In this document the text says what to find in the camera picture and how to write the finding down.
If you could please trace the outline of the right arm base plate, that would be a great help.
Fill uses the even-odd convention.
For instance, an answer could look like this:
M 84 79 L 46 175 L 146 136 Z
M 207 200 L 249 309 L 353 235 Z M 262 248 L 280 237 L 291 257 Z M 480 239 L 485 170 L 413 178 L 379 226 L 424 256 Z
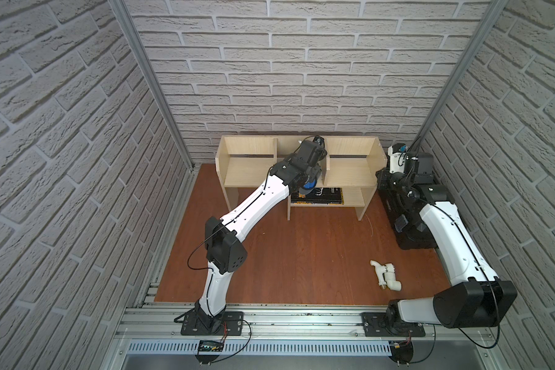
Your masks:
M 366 337 L 416 337 L 426 336 L 425 329 L 418 323 L 396 321 L 385 312 L 363 312 L 360 314 Z

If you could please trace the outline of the grey and blue cloth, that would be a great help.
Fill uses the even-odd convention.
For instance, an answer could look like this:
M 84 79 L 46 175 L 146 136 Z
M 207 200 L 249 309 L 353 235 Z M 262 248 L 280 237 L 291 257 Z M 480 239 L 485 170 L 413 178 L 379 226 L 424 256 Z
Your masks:
M 316 184 L 317 184 L 317 180 L 314 180 L 313 182 L 305 183 L 298 189 L 298 193 L 300 195 L 310 194 L 316 188 Z

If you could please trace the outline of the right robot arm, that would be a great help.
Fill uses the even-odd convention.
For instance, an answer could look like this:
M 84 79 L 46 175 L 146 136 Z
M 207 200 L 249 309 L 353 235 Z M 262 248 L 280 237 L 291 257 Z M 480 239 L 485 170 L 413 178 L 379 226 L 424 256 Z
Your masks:
M 517 297 L 513 282 L 490 267 L 467 231 L 450 191 L 433 175 L 433 156 L 404 144 L 388 148 L 379 193 L 403 250 L 437 251 L 450 287 L 430 298 L 392 301 L 390 322 L 446 328 L 497 327 Z

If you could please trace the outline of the light wooden bookshelf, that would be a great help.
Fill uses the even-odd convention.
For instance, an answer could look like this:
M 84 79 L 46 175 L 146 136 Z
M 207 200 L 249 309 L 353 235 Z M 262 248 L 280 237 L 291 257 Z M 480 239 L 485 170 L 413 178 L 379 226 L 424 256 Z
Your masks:
M 386 155 L 377 137 L 224 136 L 215 166 L 230 210 L 241 188 L 259 187 L 268 175 L 285 179 L 291 192 L 339 188 L 342 207 L 363 218 Z

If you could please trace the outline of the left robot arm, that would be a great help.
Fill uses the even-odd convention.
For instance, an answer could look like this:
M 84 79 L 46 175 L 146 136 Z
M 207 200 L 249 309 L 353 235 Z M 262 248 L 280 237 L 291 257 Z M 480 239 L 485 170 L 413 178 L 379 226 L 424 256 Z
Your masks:
M 320 162 L 327 156 L 325 139 L 306 137 L 296 150 L 269 167 L 263 183 L 241 204 L 220 219 L 205 224 L 207 280 L 195 302 L 197 318 L 215 333 L 222 324 L 232 275 L 248 256 L 243 245 L 249 232 L 275 205 L 292 193 L 309 193 L 321 174 Z

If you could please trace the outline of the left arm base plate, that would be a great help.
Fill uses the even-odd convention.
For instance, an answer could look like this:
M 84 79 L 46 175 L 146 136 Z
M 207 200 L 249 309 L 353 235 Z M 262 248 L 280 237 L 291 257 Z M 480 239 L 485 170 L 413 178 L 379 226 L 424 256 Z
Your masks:
M 183 336 L 240 336 L 243 329 L 242 311 L 225 311 L 217 317 L 208 318 L 194 309 L 183 316 L 180 334 Z

